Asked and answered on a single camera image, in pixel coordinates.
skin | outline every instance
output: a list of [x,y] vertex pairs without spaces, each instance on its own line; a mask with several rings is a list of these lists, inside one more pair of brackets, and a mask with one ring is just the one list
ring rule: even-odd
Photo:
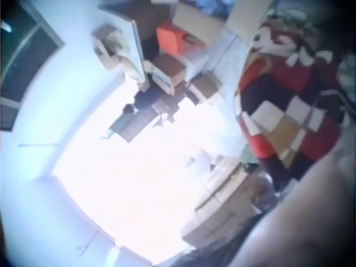
[[229,267],[332,266],[355,235],[356,127],[251,232]]

checkered blanket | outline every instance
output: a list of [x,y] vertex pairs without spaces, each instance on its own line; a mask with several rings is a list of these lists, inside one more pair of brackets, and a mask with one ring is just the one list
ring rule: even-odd
[[235,94],[238,124],[276,189],[303,177],[356,118],[350,59],[320,37],[307,20],[269,12]]

orange object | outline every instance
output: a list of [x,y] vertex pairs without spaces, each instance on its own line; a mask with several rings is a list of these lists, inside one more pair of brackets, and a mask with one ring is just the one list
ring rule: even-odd
[[195,36],[170,22],[164,22],[157,28],[157,39],[160,48],[171,55],[176,55],[190,48],[205,45]]

white wall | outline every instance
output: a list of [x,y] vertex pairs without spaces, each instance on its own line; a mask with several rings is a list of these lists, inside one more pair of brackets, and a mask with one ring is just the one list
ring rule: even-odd
[[30,2],[65,45],[30,85],[13,132],[1,133],[1,213],[9,259],[28,267],[101,266],[113,244],[99,235],[79,257],[77,248],[96,228],[43,177],[85,117],[122,84],[122,72],[106,71],[92,52],[90,33],[101,24],[96,0]]

window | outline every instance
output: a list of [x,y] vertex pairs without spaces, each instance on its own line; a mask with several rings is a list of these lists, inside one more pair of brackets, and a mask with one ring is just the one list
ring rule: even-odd
[[1,130],[12,131],[29,84],[63,42],[28,3],[14,4],[2,19]]

